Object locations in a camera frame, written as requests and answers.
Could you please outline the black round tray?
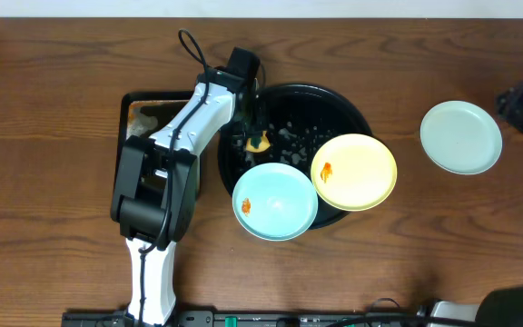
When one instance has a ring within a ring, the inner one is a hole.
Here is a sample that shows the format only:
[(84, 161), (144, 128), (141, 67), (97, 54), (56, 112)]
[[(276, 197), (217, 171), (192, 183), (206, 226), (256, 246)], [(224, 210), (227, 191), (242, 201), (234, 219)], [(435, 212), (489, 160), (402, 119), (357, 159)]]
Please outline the black round tray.
[(255, 165), (282, 163), (309, 175), (314, 155), (330, 139), (342, 134), (372, 135), (356, 106), (328, 88), (279, 84), (262, 90), (259, 99), (265, 109), (271, 147), (261, 154), (247, 154), (245, 139), (228, 128), (222, 129), (218, 167), (228, 193)]

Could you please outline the light blue plate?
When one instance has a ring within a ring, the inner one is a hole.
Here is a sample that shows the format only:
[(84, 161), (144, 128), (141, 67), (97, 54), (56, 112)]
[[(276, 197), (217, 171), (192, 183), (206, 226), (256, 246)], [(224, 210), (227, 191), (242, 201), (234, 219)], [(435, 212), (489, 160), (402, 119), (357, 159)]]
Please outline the light blue plate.
[(232, 191), (238, 222), (266, 241), (294, 239), (313, 224), (319, 200), (311, 180), (285, 163), (264, 163), (248, 170)]
[(492, 116), (464, 101), (433, 106), (421, 121), (419, 137), (434, 164), (462, 175), (486, 172), (503, 149), (502, 134)]

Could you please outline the green and yellow sponge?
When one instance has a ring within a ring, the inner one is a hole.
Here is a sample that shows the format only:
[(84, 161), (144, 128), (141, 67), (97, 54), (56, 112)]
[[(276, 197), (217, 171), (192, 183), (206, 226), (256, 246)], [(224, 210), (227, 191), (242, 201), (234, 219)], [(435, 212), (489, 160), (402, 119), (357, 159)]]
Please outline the green and yellow sponge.
[(267, 138), (267, 132), (263, 131), (261, 136), (249, 138), (245, 145), (245, 150), (250, 153), (259, 154), (266, 152), (271, 147)]

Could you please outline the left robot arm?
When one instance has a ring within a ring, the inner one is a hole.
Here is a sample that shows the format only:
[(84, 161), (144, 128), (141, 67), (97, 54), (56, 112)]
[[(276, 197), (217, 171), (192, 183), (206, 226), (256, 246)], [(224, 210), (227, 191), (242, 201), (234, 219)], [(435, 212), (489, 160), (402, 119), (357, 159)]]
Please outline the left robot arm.
[(177, 243), (193, 217), (200, 156), (214, 135), (252, 110), (254, 75), (212, 69), (191, 91), (133, 92), (122, 101), (110, 208), (131, 255), (126, 326), (164, 326), (173, 314)]

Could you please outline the black rectangular water tray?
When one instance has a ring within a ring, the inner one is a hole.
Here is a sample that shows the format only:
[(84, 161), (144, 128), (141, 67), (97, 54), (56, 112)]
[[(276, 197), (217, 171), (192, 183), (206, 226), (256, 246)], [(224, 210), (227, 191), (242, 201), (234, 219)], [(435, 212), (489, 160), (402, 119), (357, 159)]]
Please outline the black rectangular water tray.
[[(121, 103), (118, 148), (113, 183), (113, 203), (124, 198), (146, 200), (172, 193), (174, 202), (195, 202), (199, 195), (199, 159), (186, 150), (172, 151), (150, 137), (163, 129), (192, 98), (191, 91), (133, 92)], [(128, 132), (139, 120), (133, 110), (143, 106), (157, 109), (157, 125), (140, 135)]]

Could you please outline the yellow plate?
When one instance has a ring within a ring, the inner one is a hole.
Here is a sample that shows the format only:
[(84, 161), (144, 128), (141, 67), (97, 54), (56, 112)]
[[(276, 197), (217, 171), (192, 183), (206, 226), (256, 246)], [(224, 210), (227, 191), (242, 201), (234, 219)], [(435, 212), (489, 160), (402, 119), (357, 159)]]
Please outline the yellow plate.
[(397, 177), (397, 163), (390, 149), (365, 134), (332, 138), (311, 162), (311, 180), (319, 197), (347, 212), (365, 211), (384, 202)]

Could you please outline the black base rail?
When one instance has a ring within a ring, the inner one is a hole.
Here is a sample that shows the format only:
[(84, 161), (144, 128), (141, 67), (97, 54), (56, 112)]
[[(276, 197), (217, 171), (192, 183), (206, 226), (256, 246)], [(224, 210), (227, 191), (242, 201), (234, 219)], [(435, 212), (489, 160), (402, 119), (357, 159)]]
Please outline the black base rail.
[[(171, 310), (166, 314), (145, 313), (144, 326), (172, 327), (324, 327), (336, 322), (368, 318), (361, 322), (364, 327), (405, 326), (403, 312), (351, 312), (321, 314), (316, 312), (216, 312), (214, 310)], [(115, 312), (65, 312), (62, 327), (125, 327), (136, 326), (136, 316), (128, 311)]]

